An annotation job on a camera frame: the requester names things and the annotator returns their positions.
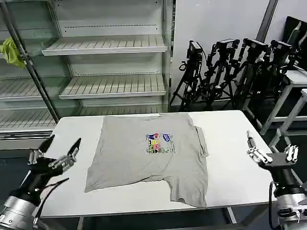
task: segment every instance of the t-shirt sleeve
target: t-shirt sleeve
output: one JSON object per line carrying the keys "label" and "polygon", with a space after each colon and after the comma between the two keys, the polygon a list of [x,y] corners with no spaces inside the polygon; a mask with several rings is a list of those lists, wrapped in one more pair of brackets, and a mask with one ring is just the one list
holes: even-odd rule
{"label": "t-shirt sleeve", "polygon": [[206,141],[205,141],[205,136],[203,134],[203,130],[202,130],[202,128],[197,127],[197,126],[195,126],[195,129],[196,129],[196,132],[198,134],[198,139],[200,141],[200,145],[201,145],[203,154],[204,154],[205,157],[208,157],[209,156],[208,148],[207,148],[207,144],[206,144]]}

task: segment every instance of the black stand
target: black stand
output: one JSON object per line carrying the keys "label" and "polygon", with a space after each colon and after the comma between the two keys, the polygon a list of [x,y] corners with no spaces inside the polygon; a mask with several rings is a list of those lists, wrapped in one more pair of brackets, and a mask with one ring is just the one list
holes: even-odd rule
{"label": "black stand", "polygon": [[[173,103],[176,96],[179,97],[181,99],[181,105],[179,109],[180,112],[189,111],[191,103],[197,100],[197,84],[199,80],[202,81],[202,52],[203,50],[198,43],[190,41],[187,52],[188,61],[187,63],[183,61],[183,64],[179,67],[179,70],[184,71],[185,73],[183,74],[179,85],[173,93],[170,105]],[[183,83],[185,83],[186,86],[183,92],[183,96],[180,96],[178,92]]]}
{"label": "black stand", "polygon": [[270,49],[267,44],[248,38],[243,40],[243,45],[241,48],[242,54],[245,52],[247,46],[249,46],[248,57],[240,67],[240,70],[245,68],[244,73],[239,81],[239,84],[237,85],[235,93],[235,98],[237,99],[237,107],[239,109],[243,107],[243,103],[249,96],[253,81],[255,80],[256,71],[259,67],[259,65],[256,64],[257,59],[263,52],[270,54]]}
{"label": "black stand", "polygon": [[[239,40],[228,39],[224,41],[219,41],[212,46],[211,54],[208,56],[207,67],[208,71],[205,72],[206,79],[202,81],[202,98],[206,100],[206,108],[212,109],[212,103],[215,100],[221,99],[223,93],[230,97],[230,102],[232,103],[233,108],[235,107],[234,95],[232,90],[232,81],[237,77],[239,73],[239,60],[234,60],[236,49],[239,45]],[[216,52],[219,52],[220,58],[213,66],[212,59],[215,56]],[[235,71],[233,74],[230,74],[231,68],[234,67]],[[211,77],[214,75],[216,68],[218,68],[216,77],[213,83],[211,82]],[[221,75],[225,70],[224,82],[220,84]]]}

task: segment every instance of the colorful graphic print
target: colorful graphic print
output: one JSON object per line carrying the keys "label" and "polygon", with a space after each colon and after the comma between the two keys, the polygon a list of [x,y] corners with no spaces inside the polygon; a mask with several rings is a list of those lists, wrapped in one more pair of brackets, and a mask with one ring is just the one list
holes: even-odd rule
{"label": "colorful graphic print", "polygon": [[170,134],[160,135],[159,133],[146,135],[148,141],[147,152],[149,154],[175,152],[172,137]]}

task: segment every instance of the white wall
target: white wall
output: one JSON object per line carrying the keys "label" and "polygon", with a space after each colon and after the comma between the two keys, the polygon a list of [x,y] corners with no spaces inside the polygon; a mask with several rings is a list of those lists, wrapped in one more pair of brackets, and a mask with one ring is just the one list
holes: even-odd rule
{"label": "white wall", "polygon": [[[256,38],[268,4],[269,0],[177,0],[171,93],[183,75],[178,67],[186,60],[189,40],[199,42],[208,55],[219,40]],[[204,63],[202,75],[206,70]],[[177,98],[173,105],[179,103]]]}

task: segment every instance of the white shelving unit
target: white shelving unit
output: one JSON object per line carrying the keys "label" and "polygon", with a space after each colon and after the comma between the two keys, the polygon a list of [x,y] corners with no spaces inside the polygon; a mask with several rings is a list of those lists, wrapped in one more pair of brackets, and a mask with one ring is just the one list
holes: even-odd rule
{"label": "white shelving unit", "polygon": [[[7,4],[60,116],[167,112],[173,0],[50,3]],[[0,22],[0,41],[10,36]],[[2,54],[0,69],[0,133],[52,130],[27,69]]]}
{"label": "white shelving unit", "polygon": [[166,112],[167,1],[172,15],[172,0],[56,0],[61,37],[42,54],[69,59],[71,80],[59,98],[78,100],[79,115]]}

